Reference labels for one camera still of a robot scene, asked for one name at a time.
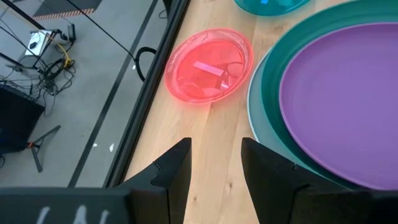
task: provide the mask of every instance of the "teal bowl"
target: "teal bowl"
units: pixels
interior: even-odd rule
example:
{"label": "teal bowl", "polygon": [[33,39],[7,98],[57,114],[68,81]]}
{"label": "teal bowl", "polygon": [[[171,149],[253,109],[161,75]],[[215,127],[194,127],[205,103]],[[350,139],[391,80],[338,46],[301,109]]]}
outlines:
{"label": "teal bowl", "polygon": [[351,1],[318,12],[297,24],[279,39],[264,62],[262,71],[261,96],[263,109],[269,124],[280,139],[280,143],[283,144],[278,153],[292,162],[349,189],[355,189],[357,186],[322,168],[309,158],[294,141],[280,112],[279,86],[288,63],[308,43],[334,30],[370,22],[398,22],[398,1]]}
{"label": "teal bowl", "polygon": [[304,5],[309,0],[235,0],[239,7],[258,16],[279,16]]}

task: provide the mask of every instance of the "stacked plates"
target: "stacked plates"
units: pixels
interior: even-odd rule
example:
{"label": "stacked plates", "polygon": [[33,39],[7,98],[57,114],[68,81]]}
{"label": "stacked plates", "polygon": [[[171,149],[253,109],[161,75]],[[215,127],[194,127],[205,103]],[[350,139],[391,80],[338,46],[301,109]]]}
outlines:
{"label": "stacked plates", "polygon": [[286,33],[252,77],[256,139],[350,189],[398,189],[398,2],[353,1]]}

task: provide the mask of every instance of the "concrete floor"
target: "concrete floor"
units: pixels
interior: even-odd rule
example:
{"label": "concrete floor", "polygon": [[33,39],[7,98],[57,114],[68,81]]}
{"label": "concrete floor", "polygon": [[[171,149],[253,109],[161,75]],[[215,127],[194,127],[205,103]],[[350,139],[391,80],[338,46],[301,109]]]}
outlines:
{"label": "concrete floor", "polygon": [[[16,2],[25,13],[33,16],[39,8],[38,0]],[[102,0],[97,10],[90,14],[99,25],[113,35],[125,48],[130,49],[139,32],[142,22],[148,13],[152,1],[148,0]],[[164,9],[162,1],[155,2],[155,9],[138,40],[136,51],[143,46],[157,48],[167,25],[166,19],[159,19],[158,14]],[[32,27],[20,20],[9,11],[0,10],[1,19],[6,22],[24,43],[29,42]],[[127,70],[121,67],[127,53],[114,43],[108,36],[95,27],[84,16],[67,17],[76,26],[77,41],[69,54],[76,60],[76,75],[73,85],[59,94],[55,99],[50,116],[40,118],[31,140],[39,137],[49,129],[60,124],[58,133],[46,139],[40,150],[39,159],[43,172],[38,173],[32,154],[25,150],[6,154],[6,163],[0,169],[0,187],[51,186],[66,187],[76,165],[87,145],[88,139],[98,124],[101,110],[112,88],[117,92],[111,101],[98,135],[92,146],[76,186],[102,187],[106,174],[112,163],[128,118],[141,90],[142,82],[132,69],[129,62]],[[47,29],[61,29],[67,33],[68,22],[62,18],[39,21]],[[17,59],[25,50],[12,37],[0,30],[0,52]],[[54,46],[50,46],[44,55],[44,61],[50,63],[62,57]],[[142,55],[140,62],[144,75],[149,69],[153,55]],[[0,60],[0,75],[8,75],[11,69],[5,67]],[[34,71],[11,75],[11,79],[26,78],[34,75]],[[123,77],[119,86],[115,86],[117,77]],[[57,78],[63,85],[66,79]],[[47,110],[53,102],[51,96],[46,97]]]}

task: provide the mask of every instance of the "wooden tabletop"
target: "wooden tabletop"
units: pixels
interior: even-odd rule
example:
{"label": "wooden tabletop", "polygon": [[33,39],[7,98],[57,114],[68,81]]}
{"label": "wooden tabletop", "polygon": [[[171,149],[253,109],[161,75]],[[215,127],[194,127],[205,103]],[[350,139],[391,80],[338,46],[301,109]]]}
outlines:
{"label": "wooden tabletop", "polygon": [[[233,0],[191,0],[175,46],[205,29],[227,27],[251,40],[254,63],[283,33],[302,19],[347,0],[311,0],[286,16],[257,17]],[[130,178],[184,137],[192,138],[192,180],[186,224],[258,223],[244,181],[241,141],[253,137],[246,96],[249,80],[227,98],[193,106],[159,85],[126,178]]]}

